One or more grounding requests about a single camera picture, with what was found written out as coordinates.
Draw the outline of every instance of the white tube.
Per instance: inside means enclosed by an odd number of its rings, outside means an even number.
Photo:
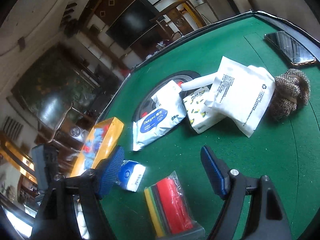
[[[191,80],[189,82],[185,82],[181,84],[182,91],[188,91],[200,87],[204,87],[207,85],[211,85],[216,78],[217,73],[212,73],[203,77],[195,78],[194,80]]]

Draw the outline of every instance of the smartphone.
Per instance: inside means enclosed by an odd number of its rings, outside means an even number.
[[[316,58],[301,43],[284,31],[265,34],[264,39],[278,49],[292,66],[316,62]]]

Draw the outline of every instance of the knitted glove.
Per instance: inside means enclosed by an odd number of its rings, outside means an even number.
[[[276,89],[269,107],[274,118],[288,116],[297,107],[307,105],[310,81],[302,71],[291,68],[286,73],[275,77],[275,84]]]

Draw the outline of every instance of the green tabletop surface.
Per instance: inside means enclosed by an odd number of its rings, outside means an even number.
[[[245,176],[272,179],[297,239],[320,206],[320,70],[303,69],[311,83],[307,106],[275,122],[267,113],[247,138],[230,118],[197,134],[185,118],[175,129],[140,152],[132,151],[132,116],[146,94],[166,76],[193,70],[201,75],[217,71],[222,56],[243,65],[266,68],[273,76],[288,69],[264,40],[265,33],[278,31],[270,24],[247,17],[192,39],[135,71],[114,99],[107,116],[124,123],[118,145],[125,159],[146,166],[136,193],[114,186],[101,204],[119,240],[155,239],[143,190],[176,171],[195,220],[210,233],[223,201],[214,194],[200,161],[200,149],[209,145],[218,158]],[[243,233],[250,197],[244,201],[234,239]]]

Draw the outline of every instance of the television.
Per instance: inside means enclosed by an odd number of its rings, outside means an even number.
[[[145,32],[156,25],[150,22],[159,11],[148,0],[135,0],[114,21],[106,34],[123,49],[130,47]]]

